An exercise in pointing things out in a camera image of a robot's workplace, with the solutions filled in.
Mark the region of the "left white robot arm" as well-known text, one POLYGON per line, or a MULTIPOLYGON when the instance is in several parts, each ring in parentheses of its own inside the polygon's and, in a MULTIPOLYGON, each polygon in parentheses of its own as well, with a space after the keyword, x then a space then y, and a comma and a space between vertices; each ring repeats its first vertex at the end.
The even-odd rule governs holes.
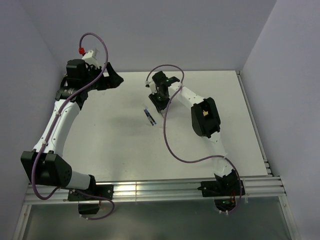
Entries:
POLYGON ((114 89, 124 80, 110 63, 106 65, 107 76, 101 67, 84 59, 69 60, 66 71, 55 95, 52 115, 40 140, 31 151, 24 151, 20 160, 33 186, 79 189, 82 197, 91 200, 98 193, 94 177, 72 169, 63 159, 64 146, 89 91, 114 89))

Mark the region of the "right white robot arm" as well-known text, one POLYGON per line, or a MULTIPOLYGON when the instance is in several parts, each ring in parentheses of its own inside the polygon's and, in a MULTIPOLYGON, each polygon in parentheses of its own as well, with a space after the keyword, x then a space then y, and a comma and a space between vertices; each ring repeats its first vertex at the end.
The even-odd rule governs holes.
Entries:
POLYGON ((163 71, 152 76, 152 81, 145 81, 145 86, 150 88, 148 96, 156 110, 164 111, 163 137, 169 153, 179 162, 185 164, 200 163, 205 160, 215 160, 213 192, 219 196, 236 195, 242 196, 243 187, 239 172, 235 165, 228 159, 227 152, 221 141, 221 119, 215 100, 211 97, 204 98, 187 87, 183 86, 183 78, 167 77, 163 71), (191 126, 195 134, 207 139, 214 155, 196 160, 184 160, 178 157, 169 146, 167 138, 167 117, 170 104, 174 99, 182 103, 191 113, 191 126))

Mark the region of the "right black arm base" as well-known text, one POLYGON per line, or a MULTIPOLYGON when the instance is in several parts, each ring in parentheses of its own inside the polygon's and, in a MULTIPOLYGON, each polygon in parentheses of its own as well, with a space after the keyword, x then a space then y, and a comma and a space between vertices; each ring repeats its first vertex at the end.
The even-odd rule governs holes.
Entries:
POLYGON ((246 194, 242 180, 201 181, 197 190, 201 191, 203 198, 213 198, 219 213, 226 215, 236 208, 237 197, 240 199, 246 194))

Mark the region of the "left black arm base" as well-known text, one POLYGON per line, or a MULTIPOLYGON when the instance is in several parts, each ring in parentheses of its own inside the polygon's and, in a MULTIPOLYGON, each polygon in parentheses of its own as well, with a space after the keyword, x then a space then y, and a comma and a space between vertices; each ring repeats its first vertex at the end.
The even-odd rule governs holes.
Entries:
POLYGON ((78 213, 89 220, 106 218, 115 210, 115 204, 112 201, 114 193, 113 184, 98 184, 94 189, 70 190, 68 193, 68 202, 78 202, 78 213), (97 217, 101 210, 102 201, 111 203, 111 209, 106 216, 97 217))

